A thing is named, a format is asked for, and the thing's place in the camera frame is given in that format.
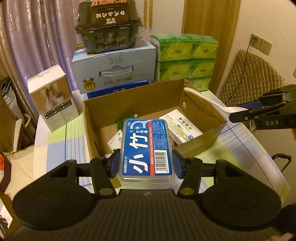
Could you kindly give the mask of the white mecobalamin tablet box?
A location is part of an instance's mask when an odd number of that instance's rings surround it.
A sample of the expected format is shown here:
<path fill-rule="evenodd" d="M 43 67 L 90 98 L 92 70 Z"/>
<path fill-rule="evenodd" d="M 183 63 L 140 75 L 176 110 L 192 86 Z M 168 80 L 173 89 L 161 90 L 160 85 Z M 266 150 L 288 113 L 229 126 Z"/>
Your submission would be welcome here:
<path fill-rule="evenodd" d="M 203 135 L 203 133 L 177 109 L 161 116 L 160 119 L 166 121 L 169 135 L 177 145 L 184 144 Z"/>

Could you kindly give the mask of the blue dental floss pick box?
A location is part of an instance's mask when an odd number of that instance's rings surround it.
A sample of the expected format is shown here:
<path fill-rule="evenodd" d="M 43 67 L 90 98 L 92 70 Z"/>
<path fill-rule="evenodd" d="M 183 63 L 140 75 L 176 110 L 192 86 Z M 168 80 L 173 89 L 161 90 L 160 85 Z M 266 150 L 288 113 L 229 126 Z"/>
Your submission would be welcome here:
<path fill-rule="evenodd" d="M 165 120 L 125 121 L 117 174 L 124 189 L 167 189 L 172 185 L 176 175 Z"/>

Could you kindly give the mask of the white plastic spoon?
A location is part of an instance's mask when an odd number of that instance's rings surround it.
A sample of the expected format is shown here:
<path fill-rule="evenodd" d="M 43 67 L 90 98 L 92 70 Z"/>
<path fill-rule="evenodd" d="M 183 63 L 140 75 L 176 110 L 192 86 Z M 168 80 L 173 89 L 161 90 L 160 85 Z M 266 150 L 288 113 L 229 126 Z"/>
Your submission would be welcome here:
<path fill-rule="evenodd" d="M 189 87 L 185 87 L 184 88 L 184 91 L 186 93 L 194 94 L 195 96 L 200 97 L 201 99 L 204 99 L 207 102 L 210 102 L 211 104 L 213 104 L 214 106 L 220 108 L 223 112 L 225 112 L 227 114 L 237 113 L 237 112 L 240 112 L 240 111 L 247 110 L 246 108 L 241 108 L 241 107 L 226 107 L 226 106 L 222 106 L 222 105 L 218 104 L 217 102 L 211 100 L 210 98 L 208 98 L 206 96 L 203 96 L 203 94 L 201 94 L 197 90 L 194 90 L 194 89 L 189 88 Z"/>

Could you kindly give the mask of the green throat spray box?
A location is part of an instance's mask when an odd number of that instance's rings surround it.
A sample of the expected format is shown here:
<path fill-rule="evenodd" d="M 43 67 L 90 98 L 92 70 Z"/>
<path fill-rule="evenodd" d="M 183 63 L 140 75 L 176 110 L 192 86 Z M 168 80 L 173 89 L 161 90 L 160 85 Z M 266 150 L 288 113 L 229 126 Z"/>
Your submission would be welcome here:
<path fill-rule="evenodd" d="M 121 148 L 121 142 L 122 142 L 122 130 L 118 130 L 117 133 L 108 141 L 108 146 L 112 150 L 112 152 L 115 152 L 117 149 Z"/>

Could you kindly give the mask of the silver green foil pouch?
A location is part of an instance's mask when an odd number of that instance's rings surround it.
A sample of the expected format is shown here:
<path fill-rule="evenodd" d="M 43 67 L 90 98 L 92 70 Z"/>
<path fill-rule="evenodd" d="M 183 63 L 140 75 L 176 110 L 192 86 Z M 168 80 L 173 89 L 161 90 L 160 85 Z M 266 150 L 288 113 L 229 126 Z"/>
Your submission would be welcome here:
<path fill-rule="evenodd" d="M 122 118 L 116 120 L 115 124 L 116 124 L 117 130 L 122 131 L 125 121 L 129 120 L 129 119 L 134 119 L 134 118 L 138 118 L 138 115 L 136 113 L 125 116 L 125 117 L 122 117 Z"/>

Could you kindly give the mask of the woven wicker chair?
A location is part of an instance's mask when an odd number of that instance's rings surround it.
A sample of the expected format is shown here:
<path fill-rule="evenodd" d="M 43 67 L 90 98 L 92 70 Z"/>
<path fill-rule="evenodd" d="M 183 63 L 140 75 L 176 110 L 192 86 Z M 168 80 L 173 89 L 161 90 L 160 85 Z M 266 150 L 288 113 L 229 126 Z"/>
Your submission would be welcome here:
<path fill-rule="evenodd" d="M 241 49 L 234 57 L 218 98 L 226 106 L 237 106 L 285 85 L 284 78 L 266 60 Z"/>

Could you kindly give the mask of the plaid tablecloth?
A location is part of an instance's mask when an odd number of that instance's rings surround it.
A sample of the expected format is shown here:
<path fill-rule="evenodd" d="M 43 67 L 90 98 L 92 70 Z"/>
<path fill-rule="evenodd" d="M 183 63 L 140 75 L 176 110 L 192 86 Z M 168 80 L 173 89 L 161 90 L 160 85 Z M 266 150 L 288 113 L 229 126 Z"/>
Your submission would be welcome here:
<path fill-rule="evenodd" d="M 68 160 L 79 164 L 92 160 L 88 150 L 82 107 L 83 102 L 89 99 L 86 94 L 81 94 L 77 90 L 72 95 L 80 111 L 77 118 L 54 132 L 49 130 L 42 118 L 38 121 L 33 161 L 34 179 L 40 178 Z M 227 121 L 226 126 L 214 144 L 196 157 L 204 163 L 226 160 L 273 189 L 281 200 L 285 200 L 290 187 L 266 150 L 245 125 L 232 123 L 227 114 L 215 109 Z"/>

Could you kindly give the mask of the brown cardboard box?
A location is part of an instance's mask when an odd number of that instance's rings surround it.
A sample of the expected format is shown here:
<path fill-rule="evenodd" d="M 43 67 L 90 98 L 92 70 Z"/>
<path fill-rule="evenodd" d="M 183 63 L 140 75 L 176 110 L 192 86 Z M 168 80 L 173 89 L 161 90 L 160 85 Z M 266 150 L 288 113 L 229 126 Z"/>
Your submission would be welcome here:
<path fill-rule="evenodd" d="M 107 142 L 117 132 L 116 122 L 131 114 L 138 118 L 158 119 L 177 109 L 203 134 L 175 146 L 183 157 L 193 157 L 209 149 L 227 121 L 203 99 L 184 92 L 187 80 L 159 82 L 83 102 L 84 125 L 91 159 L 111 153 Z"/>

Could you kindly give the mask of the dark blue flat box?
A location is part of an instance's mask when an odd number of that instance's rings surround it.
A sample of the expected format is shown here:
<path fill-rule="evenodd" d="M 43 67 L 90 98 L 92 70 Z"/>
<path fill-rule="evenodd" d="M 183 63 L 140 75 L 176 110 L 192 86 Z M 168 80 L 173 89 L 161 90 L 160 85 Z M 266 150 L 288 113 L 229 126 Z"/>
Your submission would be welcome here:
<path fill-rule="evenodd" d="M 133 82 L 133 83 L 128 83 L 128 84 L 122 84 L 122 85 L 109 87 L 109 88 L 105 88 L 105 89 L 101 89 L 101 90 L 97 90 L 97 91 L 93 91 L 93 92 L 88 92 L 87 97 L 88 97 L 88 99 L 92 99 L 95 97 L 104 96 L 107 94 L 112 94 L 112 93 L 132 89 L 132 88 L 136 88 L 136 87 L 140 87 L 140 86 L 145 86 L 148 84 L 149 84 L 148 80 L 143 80 L 143 81 L 138 81 L 138 82 Z"/>

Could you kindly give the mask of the white humidifier product box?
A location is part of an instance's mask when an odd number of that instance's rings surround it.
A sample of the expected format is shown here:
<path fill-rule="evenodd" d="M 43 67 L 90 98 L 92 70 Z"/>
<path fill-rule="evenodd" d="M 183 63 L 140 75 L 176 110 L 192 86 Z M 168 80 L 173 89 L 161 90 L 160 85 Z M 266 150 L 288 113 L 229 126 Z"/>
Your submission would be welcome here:
<path fill-rule="evenodd" d="M 51 132 L 79 116 L 67 76 L 59 65 L 31 77 L 28 91 Z"/>

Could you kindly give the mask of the light blue milk carton box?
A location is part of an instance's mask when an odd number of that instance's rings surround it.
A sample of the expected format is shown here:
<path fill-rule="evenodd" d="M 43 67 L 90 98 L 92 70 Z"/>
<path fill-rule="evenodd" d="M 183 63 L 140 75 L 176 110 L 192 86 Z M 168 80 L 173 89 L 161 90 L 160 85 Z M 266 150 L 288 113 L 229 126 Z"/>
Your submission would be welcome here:
<path fill-rule="evenodd" d="M 75 51 L 72 72 L 81 94 L 154 78 L 157 49 L 140 38 L 135 46 L 99 54 Z"/>

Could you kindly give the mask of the green tissue pack bundle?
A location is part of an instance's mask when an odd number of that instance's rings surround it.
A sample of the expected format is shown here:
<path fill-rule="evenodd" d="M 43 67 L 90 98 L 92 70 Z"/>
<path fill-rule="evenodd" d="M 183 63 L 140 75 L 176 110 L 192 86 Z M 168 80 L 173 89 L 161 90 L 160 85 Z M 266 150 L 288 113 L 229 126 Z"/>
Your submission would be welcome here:
<path fill-rule="evenodd" d="M 156 81 L 186 79 L 197 90 L 208 90 L 218 53 L 217 40 L 195 34 L 155 34 L 150 36 L 150 43 L 157 51 Z"/>

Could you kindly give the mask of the brown cardboard carton stack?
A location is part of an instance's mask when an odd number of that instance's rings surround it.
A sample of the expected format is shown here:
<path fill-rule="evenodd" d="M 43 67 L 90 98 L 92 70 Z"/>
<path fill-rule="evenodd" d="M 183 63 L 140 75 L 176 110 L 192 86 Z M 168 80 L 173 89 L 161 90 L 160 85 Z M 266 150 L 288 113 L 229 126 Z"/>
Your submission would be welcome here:
<path fill-rule="evenodd" d="M 19 133 L 15 132 L 17 124 L 20 123 L 17 123 L 18 120 L 22 121 L 22 125 L 25 123 L 11 78 L 7 76 L 1 80 L 1 152 L 12 152 L 14 145 L 20 146 L 19 139 L 22 138 L 22 129 Z"/>

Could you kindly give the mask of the black instant noodle bowl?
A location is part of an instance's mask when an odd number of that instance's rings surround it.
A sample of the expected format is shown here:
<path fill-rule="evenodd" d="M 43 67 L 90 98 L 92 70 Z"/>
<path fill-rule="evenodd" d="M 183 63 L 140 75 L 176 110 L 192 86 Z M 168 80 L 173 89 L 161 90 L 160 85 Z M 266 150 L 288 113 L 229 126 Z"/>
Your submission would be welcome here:
<path fill-rule="evenodd" d="M 98 54 L 133 47 L 141 25 L 135 1 L 83 1 L 75 30 L 86 52 Z"/>

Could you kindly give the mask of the wall power socket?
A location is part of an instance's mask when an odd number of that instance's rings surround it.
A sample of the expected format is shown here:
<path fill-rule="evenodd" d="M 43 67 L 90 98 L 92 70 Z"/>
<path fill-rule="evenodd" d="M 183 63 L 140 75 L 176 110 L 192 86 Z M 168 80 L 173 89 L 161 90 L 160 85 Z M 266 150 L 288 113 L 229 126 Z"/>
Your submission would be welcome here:
<path fill-rule="evenodd" d="M 263 54 L 269 56 L 272 44 L 267 40 L 261 39 L 257 35 L 251 34 L 249 43 L 253 48 L 258 49 Z"/>

